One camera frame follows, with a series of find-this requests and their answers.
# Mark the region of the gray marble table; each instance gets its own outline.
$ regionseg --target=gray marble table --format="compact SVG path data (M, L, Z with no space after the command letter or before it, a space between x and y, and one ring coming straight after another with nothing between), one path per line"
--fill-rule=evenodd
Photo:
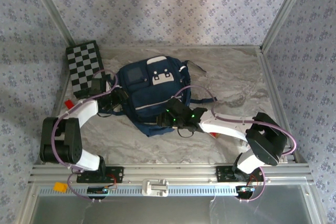
M101 49L100 53L104 67L113 71L156 55L191 60L207 71L204 73L194 65L189 67L192 84L204 86L217 96L216 112L253 116L261 111L274 118L254 49ZM208 98L208 94L194 88L192 98ZM67 99L76 102L71 84L67 87ZM181 134L188 135L189 132L181 131ZM103 156L107 164L233 163L243 150L239 140L224 135L214 139L206 133L196 132L190 138L181 138L175 131L146 137L126 116L105 119L94 116L81 128L81 136L84 149Z

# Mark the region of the backpack strap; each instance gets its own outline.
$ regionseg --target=backpack strap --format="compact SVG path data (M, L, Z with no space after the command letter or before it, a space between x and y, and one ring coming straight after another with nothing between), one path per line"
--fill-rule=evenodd
M183 63L185 66L187 66L188 62L194 64L195 66L197 66L199 69L201 69L203 72L206 73L206 71L205 71L203 68L201 68L199 65L197 65L197 64L194 63L194 62L192 62L191 60L185 60L185 61L183 61L182 63Z
M210 103L214 102L212 98L204 98L204 99L190 99L190 103L195 103L195 104L201 104L201 103Z
M123 111L114 111L114 110L100 110L98 112L98 114L109 114L109 115L116 115L116 116L119 116L119 115L125 115L125 113Z

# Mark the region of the patterned wallpaper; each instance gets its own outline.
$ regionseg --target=patterned wallpaper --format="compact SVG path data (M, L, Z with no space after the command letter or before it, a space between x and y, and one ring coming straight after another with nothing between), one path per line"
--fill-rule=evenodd
M283 0L53 0L76 41L260 45Z
M336 223L336 0L297 0L267 55L299 151Z
M0 0L0 223L13 223L41 124L60 86L65 44L40 0Z

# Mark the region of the purple cable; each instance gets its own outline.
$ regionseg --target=purple cable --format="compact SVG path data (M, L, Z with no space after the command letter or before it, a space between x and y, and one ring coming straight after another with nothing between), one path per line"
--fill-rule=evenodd
M82 106L82 104L84 104L84 103L86 103L86 102L88 102L88 101L92 101L92 100L95 99L95 98L98 98L98 97L102 97L102 96L104 96L104 95L107 95L107 94L111 93L111 92L116 88L117 83L118 83L118 77L117 77L117 75L116 75L113 71L111 71L111 70L107 70L107 69L99 70L99 71L97 71L97 72L92 76L92 78L94 78L98 73L101 73L101 72L110 72L110 73L112 73L112 74L114 75L115 82L114 82L113 87L112 87L109 91L106 91L106 92L101 93L101 94L94 95L94 96L92 96L92 97L89 97L89 98L85 99L85 100L84 100L83 102L81 102L81 103L77 103L77 104L76 104L74 107L72 107L67 113L65 113L64 115L60 116L60 117L58 118L58 120L56 121L54 127L52 128L52 132L51 132L51 149L52 149L52 152L53 152L53 154L54 154L56 160L57 160L60 164L66 166L66 167L68 167L68 166L70 165L70 168L77 169L77 170L82 170L81 168L79 168L79 167L77 167L77 166L75 166L75 165L72 165L72 164L66 164L66 163L63 162L63 160L59 157L59 155L58 155L58 153L57 153L57 151L56 151L56 146L55 146L55 134L56 134L57 126L58 126L58 124L60 123L61 120L63 120L66 116L70 115L72 112L76 111L79 107Z
M90 199L89 197L83 196L83 195L79 194L78 192L76 192L76 191L73 189L73 187L71 186L71 181L70 181L70 179L71 179L71 177L72 177L73 175L77 175L77 174L80 174L80 173L71 173L70 176L68 177L67 184L68 184L69 189L70 189L76 196L78 196L79 198L81 198L81 199L85 199L85 200L88 200L88 201L92 201L92 199Z
M247 121L243 121L243 120L234 120L234 119L227 119L227 118L222 118L220 116L216 116L216 113L215 113L215 105L216 105L216 99L215 97L211 94L211 92L206 89L205 87L202 87L202 86L199 86L199 85L188 85L188 86L185 86L183 88L181 88L175 95L174 97L177 97L178 94L180 94L183 90L185 89L188 89L188 88L192 88L192 87L196 87L196 88L202 88L204 89L210 96L211 98L214 100L214 105L211 107L211 112L212 112L212 115L219 119L219 120L222 120L224 122L229 122L229 123L254 123L254 124L259 124L259 125L263 125L263 126L267 126L267 127L270 127L270 128L273 128L273 129L276 129L276 130L279 130L281 132L283 132L284 134L286 134L292 141L293 143L293 147L292 149L290 149L289 151L287 152L284 152L282 155L283 156L286 156L288 154L291 154L295 151L296 147L297 147L297 143L296 143L296 140L295 138L292 136L292 134L290 134L288 131L284 130L283 128L279 127L279 126L276 126L274 124L271 124L271 123L265 123L265 122L259 122L259 121L252 121L252 120L247 120Z

